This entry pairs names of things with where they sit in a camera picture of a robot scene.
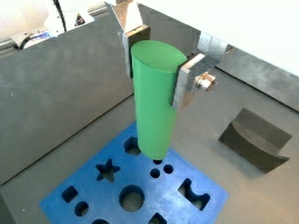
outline gray table surface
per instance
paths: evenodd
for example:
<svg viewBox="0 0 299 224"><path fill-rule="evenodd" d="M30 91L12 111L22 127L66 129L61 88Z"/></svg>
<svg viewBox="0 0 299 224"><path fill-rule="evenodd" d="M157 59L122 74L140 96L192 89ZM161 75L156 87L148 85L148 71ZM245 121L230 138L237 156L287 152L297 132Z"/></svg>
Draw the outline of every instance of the gray table surface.
<svg viewBox="0 0 299 224"><path fill-rule="evenodd" d="M177 114L172 148L228 191L216 223L299 223L299 114L216 70L218 85L198 91ZM289 161L267 175L218 141L242 107L293 137L280 151ZM38 202L134 120L128 98L0 190L17 224L48 223Z"/></svg>

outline gray wall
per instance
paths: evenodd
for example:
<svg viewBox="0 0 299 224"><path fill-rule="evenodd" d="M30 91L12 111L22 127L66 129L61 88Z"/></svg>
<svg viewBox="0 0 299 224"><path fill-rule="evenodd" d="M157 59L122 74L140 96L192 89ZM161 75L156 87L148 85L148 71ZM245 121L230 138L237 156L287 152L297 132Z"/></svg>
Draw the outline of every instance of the gray wall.
<svg viewBox="0 0 299 224"><path fill-rule="evenodd" d="M109 17L0 59L0 185L132 94L124 70Z"/></svg>
<svg viewBox="0 0 299 224"><path fill-rule="evenodd" d="M297 76L238 49L233 49L225 55L218 68L299 111Z"/></svg>

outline star-shaped hole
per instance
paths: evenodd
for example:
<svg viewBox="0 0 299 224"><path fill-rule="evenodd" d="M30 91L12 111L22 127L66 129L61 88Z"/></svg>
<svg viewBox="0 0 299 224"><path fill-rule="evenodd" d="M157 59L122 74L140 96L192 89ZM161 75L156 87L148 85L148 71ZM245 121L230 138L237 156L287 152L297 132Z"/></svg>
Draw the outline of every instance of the star-shaped hole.
<svg viewBox="0 0 299 224"><path fill-rule="evenodd" d="M120 171L120 167L112 165L112 159L109 158L105 164L97 164L96 168L98 171L97 181L106 179L112 183L114 181L114 173Z"/></svg>

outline green cylinder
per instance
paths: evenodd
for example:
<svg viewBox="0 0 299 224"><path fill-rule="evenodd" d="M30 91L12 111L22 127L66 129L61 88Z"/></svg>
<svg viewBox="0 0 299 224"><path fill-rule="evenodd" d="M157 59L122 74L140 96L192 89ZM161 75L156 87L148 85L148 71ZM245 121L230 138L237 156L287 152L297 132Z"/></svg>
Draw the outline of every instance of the green cylinder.
<svg viewBox="0 0 299 224"><path fill-rule="evenodd" d="M170 45L138 41L130 49L137 145L150 158L165 157L176 111L172 108L177 66L186 60Z"/></svg>

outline blue foam board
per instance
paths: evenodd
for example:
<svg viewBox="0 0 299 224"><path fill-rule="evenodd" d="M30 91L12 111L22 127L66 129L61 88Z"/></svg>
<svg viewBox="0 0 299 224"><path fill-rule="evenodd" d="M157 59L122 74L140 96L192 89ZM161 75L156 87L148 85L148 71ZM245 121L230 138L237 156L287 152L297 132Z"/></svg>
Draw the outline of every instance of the blue foam board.
<svg viewBox="0 0 299 224"><path fill-rule="evenodd" d="M214 222L225 190L172 149L161 161L137 154L136 141L133 123L42 199L50 224ZM133 208L126 193L141 198Z"/></svg>

